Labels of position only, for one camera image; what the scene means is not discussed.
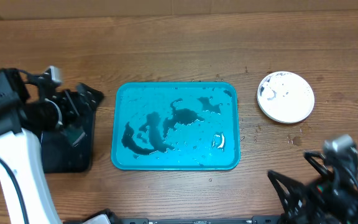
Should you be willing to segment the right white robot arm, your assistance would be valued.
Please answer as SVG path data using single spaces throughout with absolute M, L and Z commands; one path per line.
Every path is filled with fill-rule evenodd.
M 304 153 L 320 174 L 308 184 L 270 170 L 284 212 L 279 223 L 358 223 L 358 155 Z

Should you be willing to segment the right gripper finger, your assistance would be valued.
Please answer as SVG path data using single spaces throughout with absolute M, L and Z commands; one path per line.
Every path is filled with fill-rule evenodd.
M 326 168 L 324 164 L 320 164 L 316 159 L 321 159 L 322 162 L 325 162 L 325 156 L 316 151 L 307 151 L 304 153 L 304 158 L 309 162 L 309 164 L 320 174 L 321 177 L 331 177 L 332 172 Z
M 301 182 L 273 170 L 267 172 L 284 212 L 278 223 L 309 223 L 309 200 L 306 186 Z

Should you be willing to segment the white plate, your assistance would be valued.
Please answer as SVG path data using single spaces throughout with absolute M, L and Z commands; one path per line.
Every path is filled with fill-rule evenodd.
M 311 85 L 301 76 L 286 71 L 268 74 L 257 89 L 257 102 L 270 119 L 294 124 L 313 111 L 315 97 Z

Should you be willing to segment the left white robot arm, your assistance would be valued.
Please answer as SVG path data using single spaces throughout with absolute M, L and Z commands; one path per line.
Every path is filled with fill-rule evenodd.
M 56 67 L 0 69 L 0 184 L 12 223 L 60 223 L 46 174 L 91 167 L 102 92 L 59 90 Z

